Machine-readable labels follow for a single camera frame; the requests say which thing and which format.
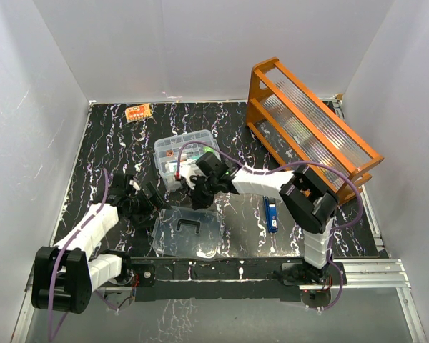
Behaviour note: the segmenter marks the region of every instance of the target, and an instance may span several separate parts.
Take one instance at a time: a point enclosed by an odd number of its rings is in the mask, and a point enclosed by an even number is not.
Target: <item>white wall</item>
[[[33,2],[0,0],[0,342],[49,243],[87,107]]]
[[[367,189],[429,338],[429,1],[394,3],[343,99],[349,124],[385,156]]]
[[[34,0],[88,99],[245,99],[278,56],[344,93],[393,0]]]

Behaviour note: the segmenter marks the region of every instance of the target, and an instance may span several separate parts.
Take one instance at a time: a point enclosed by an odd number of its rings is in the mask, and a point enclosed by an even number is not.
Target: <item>black table surface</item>
[[[77,157],[76,166],[64,203],[56,242],[63,238],[86,214],[97,191],[103,189],[102,168],[110,173],[133,171],[140,184],[154,182],[171,205],[190,207],[189,197],[181,191],[166,192],[154,166],[156,140],[177,134],[210,130],[220,149],[253,166],[273,169],[278,166],[266,148],[245,126],[247,104],[168,103],[151,104],[152,117],[127,123],[124,110],[134,104],[99,104],[90,110],[89,121]],[[277,205],[279,229],[267,232],[262,197],[221,194],[212,210],[222,217],[224,234],[217,252],[219,257],[298,257],[302,255],[303,233],[283,203]],[[354,200],[342,205],[335,225],[356,217]],[[121,220],[97,246],[128,251],[133,257],[156,256],[152,249],[152,227],[137,228]],[[350,229],[335,232],[336,257],[377,257],[369,221],[365,214]]]

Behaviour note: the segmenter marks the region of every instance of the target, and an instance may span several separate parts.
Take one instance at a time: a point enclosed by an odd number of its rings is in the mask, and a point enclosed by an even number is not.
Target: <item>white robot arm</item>
[[[77,226],[53,247],[38,250],[31,297],[34,307],[47,309],[49,297],[53,297],[55,310],[83,312],[94,290],[108,280],[122,281],[130,276],[130,257],[126,252],[106,250],[91,260],[96,246],[108,231],[122,217],[134,217],[140,222],[156,209],[171,208],[155,186],[148,183],[145,190],[140,189],[130,174],[113,176],[105,202],[100,204],[97,200],[91,205]],[[52,289],[50,282],[59,254],[63,255]]]
[[[281,199],[303,229],[305,262],[315,268],[315,274],[321,274],[327,268],[331,252],[330,230],[338,197],[310,167],[267,174],[268,170],[229,168],[211,152],[200,157],[196,166],[202,176],[192,170],[193,166],[182,166],[180,172],[189,188],[193,209],[210,206],[218,192]]]

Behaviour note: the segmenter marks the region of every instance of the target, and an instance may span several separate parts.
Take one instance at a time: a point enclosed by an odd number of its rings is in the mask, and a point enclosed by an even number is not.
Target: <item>purple cable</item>
[[[99,298],[100,298],[100,299],[101,299],[105,304],[107,304],[107,306],[108,306],[110,309],[113,309],[114,311],[117,311],[117,310],[119,309],[119,307],[118,307],[118,306],[113,305],[111,302],[109,302],[108,300],[106,300],[106,299],[103,297],[102,293],[100,293],[99,291],[95,291],[95,293],[99,296]]]
[[[181,164],[180,163],[181,162],[181,154],[183,152],[183,149],[186,146],[188,146],[189,144],[201,144],[201,145],[204,145],[204,146],[208,146],[211,149],[215,150],[217,153],[219,153],[222,156],[224,156],[226,159],[228,159],[228,160],[236,163],[238,166],[240,166],[241,168],[244,168],[247,172],[252,173],[252,174],[270,175],[270,174],[273,174],[275,172],[279,172],[279,171],[281,171],[283,169],[288,169],[288,168],[297,167],[297,166],[312,165],[312,166],[318,166],[320,168],[326,169],[329,172],[332,172],[333,174],[339,176],[341,179],[343,179],[344,182],[346,182],[350,186],[350,188],[352,189],[352,191],[354,192],[354,194],[356,196],[357,205],[358,205],[357,216],[351,222],[345,223],[345,224],[340,225],[338,227],[333,227],[330,230],[330,240],[329,240],[329,245],[328,245],[329,247],[332,246],[332,241],[333,241],[335,230],[346,229],[348,227],[351,227],[354,224],[357,224],[361,220],[361,218],[363,216],[363,212],[364,212],[363,200],[360,197],[360,192],[359,192],[359,189],[356,187],[356,185],[350,179],[348,179],[348,177],[346,175],[344,175],[342,172],[340,172],[340,171],[332,168],[331,166],[326,166],[325,164],[321,164],[321,163],[317,163],[317,162],[313,162],[313,161],[296,161],[296,162],[291,162],[291,163],[286,164],[284,166],[279,166],[278,168],[273,169],[273,170],[261,171],[260,172],[260,171],[253,170],[253,169],[249,168],[248,166],[245,166],[242,162],[240,162],[240,161],[238,161],[238,160],[230,157],[226,153],[220,151],[219,149],[214,148],[213,146],[210,146],[207,143],[204,143],[203,141],[189,141],[187,143],[184,143],[181,146],[181,148],[179,149],[178,161],[177,161],[177,177],[178,178],[179,178],[179,168],[180,168],[180,164]],[[338,267],[338,265],[336,265],[334,263],[334,261],[332,260],[332,256],[331,256],[331,253],[330,253],[331,251],[332,251],[332,249],[329,249],[327,251],[327,261],[328,261],[328,263],[331,266],[333,266],[338,271],[338,274],[340,275],[340,288],[339,288],[339,291],[338,291],[337,296],[335,297],[334,301],[331,302],[330,304],[328,304],[325,309],[329,309],[329,308],[333,307],[338,302],[338,300],[340,299],[340,297],[342,295],[342,290],[343,290],[343,273],[342,273],[341,269]]]
[[[103,168],[103,173],[105,176],[105,191],[103,194],[102,203],[100,204],[99,209],[95,212],[95,214],[91,214],[89,218],[86,219],[86,221],[81,224],[81,229],[83,229],[98,213],[103,209],[103,206],[107,202],[108,197],[108,185],[109,185],[109,179],[108,179],[108,171]],[[54,308],[54,290],[56,288],[56,278],[57,278],[57,272],[59,270],[59,265],[62,260],[62,257],[64,256],[64,252],[66,251],[66,248],[70,245],[70,243],[77,237],[78,233],[80,233],[81,229],[76,230],[74,234],[66,241],[62,249],[57,254],[56,262],[54,264],[54,268],[52,269],[52,275],[51,275],[51,283],[49,284],[49,301],[48,301],[48,341],[52,342],[54,338],[56,338],[57,332],[59,332],[59,329],[62,326],[62,323],[64,322],[66,316],[68,315],[68,312],[65,312],[62,318],[60,319],[56,329],[54,330],[54,333],[52,332],[52,322],[53,322],[53,313],[52,309]]]

